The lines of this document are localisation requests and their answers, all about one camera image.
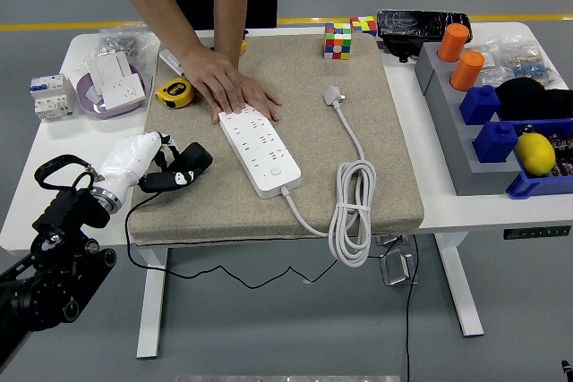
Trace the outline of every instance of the table leg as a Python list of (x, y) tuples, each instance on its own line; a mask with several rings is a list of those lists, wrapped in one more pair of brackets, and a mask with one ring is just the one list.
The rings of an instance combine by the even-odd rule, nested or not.
[[(167, 248), (153, 247), (140, 250), (140, 253), (150, 267), (167, 266)], [(165, 275), (165, 272), (159, 270), (147, 271), (141, 309), (140, 338), (137, 344), (137, 358), (140, 360), (158, 357)]]
[(482, 323), (475, 308), (474, 298), (467, 283), (466, 272), (458, 254), (458, 245), (469, 232), (436, 233), (434, 235), (451, 291), (459, 325), (465, 337), (483, 335)]

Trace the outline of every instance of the rubik's cube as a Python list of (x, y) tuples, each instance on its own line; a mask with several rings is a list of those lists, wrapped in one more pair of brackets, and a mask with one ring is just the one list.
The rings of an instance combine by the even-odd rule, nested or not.
[(327, 22), (324, 26), (324, 58), (348, 60), (352, 29), (347, 22)]
[(378, 25), (376, 20), (371, 15), (367, 17), (352, 17), (350, 18), (350, 24), (352, 25), (352, 31), (361, 31), (362, 33), (370, 33), (376, 36), (378, 32)]

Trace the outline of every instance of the hand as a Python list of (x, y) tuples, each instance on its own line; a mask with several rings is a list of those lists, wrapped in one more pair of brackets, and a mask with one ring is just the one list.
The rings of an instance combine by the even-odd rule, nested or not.
[[(280, 120), (274, 105), (282, 106), (283, 102), (277, 94), (253, 78), (244, 76), (239, 72), (237, 74), (241, 82), (241, 91), (243, 92), (244, 101), (270, 120)], [(218, 123), (219, 112), (221, 112), (220, 109), (218, 111), (213, 109), (213, 123)]]
[(239, 73), (225, 55), (201, 47), (186, 55), (181, 64), (185, 78), (214, 112), (238, 114), (244, 109)]

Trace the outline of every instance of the power cord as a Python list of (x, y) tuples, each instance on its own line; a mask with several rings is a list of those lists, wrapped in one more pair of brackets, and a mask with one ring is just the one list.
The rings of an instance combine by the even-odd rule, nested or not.
[(293, 268), (292, 266), (288, 266), (285, 271), (283, 271), (282, 273), (280, 273), (279, 275), (273, 276), (271, 279), (266, 280), (265, 282), (258, 284), (258, 285), (249, 285), (247, 284), (243, 279), (241, 279), (239, 276), (234, 275), (233, 273), (231, 273), (229, 270), (227, 270), (224, 266), (218, 265), (216, 267), (207, 269), (207, 270), (202, 270), (200, 272), (195, 273), (194, 275), (189, 275), (189, 276), (185, 276), (185, 275), (181, 275), (179, 273), (174, 272), (173, 270), (169, 270), (167, 268), (162, 268), (162, 267), (153, 267), (153, 266), (146, 266), (143, 264), (138, 263), (137, 261), (135, 261), (135, 259), (133, 259), (132, 256), (132, 244), (131, 241), (129, 239), (129, 227), (128, 227), (128, 222), (129, 222), (129, 217), (131, 216), (131, 214), (136, 211), (138, 208), (140, 208), (141, 206), (143, 206), (145, 203), (148, 203), (149, 201), (152, 201), (153, 199), (155, 199), (157, 196), (159, 196), (161, 194), (161, 192), (158, 192), (157, 194), (154, 194), (153, 196), (141, 201), (140, 203), (138, 203), (137, 205), (133, 206), (133, 208), (130, 209), (129, 212), (127, 212), (127, 215), (125, 216), (125, 223), (124, 223), (124, 230), (125, 230), (125, 239), (126, 239), (126, 243), (127, 243), (127, 257), (128, 259), (132, 262), (132, 264), (134, 264), (136, 267), (139, 268), (144, 268), (146, 270), (157, 270), (158, 272), (165, 272), (169, 275), (175, 276), (175, 277), (179, 277), (181, 279), (186, 279), (186, 280), (190, 280), (190, 279), (194, 279), (198, 276), (201, 275), (205, 275), (207, 273), (211, 273), (214, 272), (215, 270), (221, 269), (223, 270), (227, 275), (231, 276), (233, 279), (237, 280), (238, 282), (240, 282), (241, 284), (243, 284), (243, 286), (245, 286), (246, 288), (250, 289), (250, 290), (256, 290), (258, 288), (261, 288), (263, 286), (265, 286), (266, 284), (270, 284), (271, 282), (279, 279), (280, 277), (286, 275), (288, 272), (294, 272), (297, 275), (299, 275), (306, 284), (314, 284), (315, 282), (317, 282), (319, 279), (321, 279), (329, 270), (331, 270), (334, 265), (337, 263), (336, 260), (334, 260), (332, 262), (332, 264), (330, 264), (330, 266), (328, 266), (326, 269), (324, 269), (322, 271), (322, 273), (320, 275), (318, 275), (316, 278), (314, 279), (310, 279), (309, 277), (303, 275), (301, 272), (299, 272), (298, 270), (296, 270), (295, 268)]
[(418, 241), (414, 236), (415, 245), (415, 268), (414, 275), (412, 276), (412, 283), (408, 291), (408, 300), (406, 301), (406, 382), (410, 382), (410, 299), (412, 298), (412, 289), (414, 288), (415, 276), (418, 273), (418, 266), (420, 263), (420, 254), (418, 252)]
[[(310, 233), (319, 237), (329, 238), (329, 248), (332, 255), (350, 267), (361, 266), (368, 258), (371, 229), (371, 205), (376, 190), (376, 169), (372, 163), (364, 157), (364, 151), (348, 121), (342, 113), (340, 103), (344, 96), (340, 94), (338, 87), (329, 85), (324, 93), (324, 101), (328, 106), (334, 106), (342, 124), (352, 138), (358, 149), (360, 159), (352, 163), (343, 163), (337, 170), (337, 205), (330, 221), (328, 233), (319, 232), (304, 221), (300, 212), (296, 209), (293, 199), (287, 187), (281, 187), (280, 191), (285, 196), (288, 205), (296, 216), (296, 219)], [(357, 175), (355, 186), (355, 204), (348, 202), (350, 184), (354, 175)], [(358, 235), (355, 242), (348, 236), (348, 229), (358, 220)]]

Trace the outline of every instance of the yellow lemon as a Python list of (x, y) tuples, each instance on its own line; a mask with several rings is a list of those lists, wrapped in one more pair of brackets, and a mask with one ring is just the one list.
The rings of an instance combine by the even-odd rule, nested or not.
[(519, 136), (516, 154), (524, 170), (532, 176), (544, 176), (555, 166), (555, 150), (547, 138), (539, 133)]

